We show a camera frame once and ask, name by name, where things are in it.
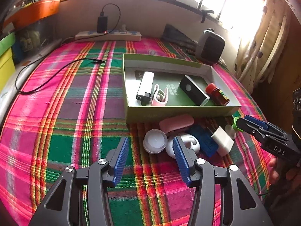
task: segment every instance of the curtain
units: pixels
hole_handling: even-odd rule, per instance
[[[287,39],[291,9],[285,0],[249,0],[249,6],[250,12],[241,20],[235,76],[252,93],[258,83],[273,78]]]

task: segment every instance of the pink case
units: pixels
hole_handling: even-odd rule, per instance
[[[160,121],[159,126],[161,131],[167,134],[181,128],[189,127],[193,125],[194,122],[195,120],[191,115],[185,114],[164,119]]]

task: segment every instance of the yellow drawer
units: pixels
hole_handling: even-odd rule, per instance
[[[0,91],[2,91],[7,80],[15,72],[12,55],[11,49],[9,48],[0,56]]]

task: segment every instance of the white wall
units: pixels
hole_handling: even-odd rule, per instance
[[[234,71],[234,61],[238,50],[238,41],[229,39],[227,30],[215,22],[206,19],[201,24],[201,16],[176,5],[157,0],[66,0],[61,2],[58,13],[57,32],[66,38],[80,31],[96,30],[97,17],[106,3],[115,3],[120,7],[121,19],[117,28],[126,24],[129,30],[139,31],[143,36],[161,37],[166,24],[171,24],[189,38],[198,40],[204,29],[213,28],[226,40],[222,54],[228,69]],[[118,9],[105,8],[109,16],[108,28],[112,29],[118,20]]]

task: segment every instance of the open cardboard box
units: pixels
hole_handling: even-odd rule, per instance
[[[180,114],[190,114],[193,117],[228,116],[241,107],[231,89],[209,65],[162,56],[124,53],[122,70],[126,123],[161,121],[164,118]],[[165,89],[166,86],[169,87],[171,99],[179,95],[182,96],[178,97],[181,106],[174,106],[170,99],[167,105],[163,107],[141,106],[140,101],[136,100],[136,94],[144,71],[155,73],[153,86],[157,83],[161,89]],[[164,73],[168,76],[167,78],[175,76],[171,84],[165,84],[162,81],[162,74]],[[156,75],[160,78],[159,83],[156,81]],[[230,102],[227,106],[213,106],[211,101],[205,106],[194,106],[193,102],[190,105],[191,100],[184,92],[180,92],[182,89],[179,88],[179,82],[184,75],[191,76],[202,90],[205,90],[205,87],[213,82],[225,93]]]

